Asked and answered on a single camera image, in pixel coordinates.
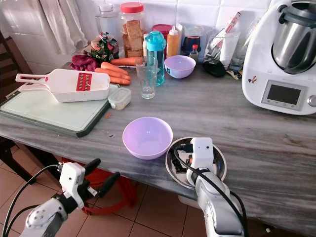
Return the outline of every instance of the plastic bowl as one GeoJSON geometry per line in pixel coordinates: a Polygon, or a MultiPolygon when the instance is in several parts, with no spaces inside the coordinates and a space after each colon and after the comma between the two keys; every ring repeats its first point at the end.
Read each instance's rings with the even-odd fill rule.
{"type": "Polygon", "coordinates": [[[163,155],[172,142],[173,132],[165,121],[155,117],[138,118],[123,132],[128,151],[139,159],[156,159],[163,155]]]}
{"type": "Polygon", "coordinates": [[[168,57],[164,61],[164,67],[173,78],[185,78],[193,72],[196,62],[193,58],[183,55],[168,57]]]}

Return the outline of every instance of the brown tile floor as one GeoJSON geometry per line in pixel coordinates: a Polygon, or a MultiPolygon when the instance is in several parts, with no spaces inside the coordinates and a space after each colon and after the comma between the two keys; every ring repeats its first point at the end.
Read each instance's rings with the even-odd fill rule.
{"type": "MultiPolygon", "coordinates": [[[[39,168],[17,147],[11,149],[13,157],[32,175],[39,168]]],[[[25,182],[0,161],[0,231],[15,194],[25,182]]],[[[18,199],[12,216],[23,207],[44,203],[60,188],[42,174],[37,182],[28,186],[18,199]]],[[[175,194],[144,184],[137,189],[138,201],[133,208],[124,207],[107,215],[85,215],[75,210],[57,233],[57,237],[206,237],[201,210],[182,204],[175,194]]],[[[121,200],[114,188],[102,199],[92,199],[90,206],[107,207],[121,200]]],[[[10,237],[23,231],[28,212],[23,213],[12,226],[10,237]]],[[[251,237],[262,237],[265,230],[258,222],[250,222],[251,237]]]]}

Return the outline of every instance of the carrot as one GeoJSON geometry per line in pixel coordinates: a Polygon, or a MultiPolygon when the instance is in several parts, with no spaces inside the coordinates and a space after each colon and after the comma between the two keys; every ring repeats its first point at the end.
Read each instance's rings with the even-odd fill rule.
{"type": "Polygon", "coordinates": [[[136,59],[138,57],[112,59],[111,64],[136,66],[136,59]]]}
{"type": "Polygon", "coordinates": [[[112,65],[111,63],[108,63],[108,62],[101,63],[101,68],[109,69],[109,70],[112,70],[112,71],[115,71],[115,72],[118,72],[118,73],[122,73],[124,75],[128,75],[127,71],[125,71],[122,68],[119,68],[119,67],[117,67],[115,65],[112,65]]]}
{"type": "Polygon", "coordinates": [[[126,80],[126,79],[122,79],[122,78],[110,77],[110,83],[120,84],[120,85],[129,85],[130,84],[130,80],[126,80]]]}
{"type": "Polygon", "coordinates": [[[112,70],[109,69],[103,69],[103,68],[96,68],[95,72],[97,73],[106,73],[111,77],[115,77],[115,78],[122,78],[122,79],[126,79],[126,80],[130,80],[130,76],[124,75],[122,73],[118,73],[118,72],[114,72],[112,70]]]}

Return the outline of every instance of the appliance display screen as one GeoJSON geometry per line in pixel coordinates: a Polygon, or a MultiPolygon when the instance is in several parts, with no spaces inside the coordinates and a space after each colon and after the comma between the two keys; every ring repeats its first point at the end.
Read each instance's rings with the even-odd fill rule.
{"type": "Polygon", "coordinates": [[[301,90],[298,89],[272,84],[268,94],[268,99],[296,105],[300,93],[301,90]]]}

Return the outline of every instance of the white cloth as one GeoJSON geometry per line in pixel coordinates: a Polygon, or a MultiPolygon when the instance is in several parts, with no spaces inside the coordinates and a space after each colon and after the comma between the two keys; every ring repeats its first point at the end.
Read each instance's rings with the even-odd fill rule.
{"type": "Polygon", "coordinates": [[[75,0],[29,0],[37,14],[43,33],[58,54],[72,54],[76,46],[87,45],[78,18],[75,0]]]}

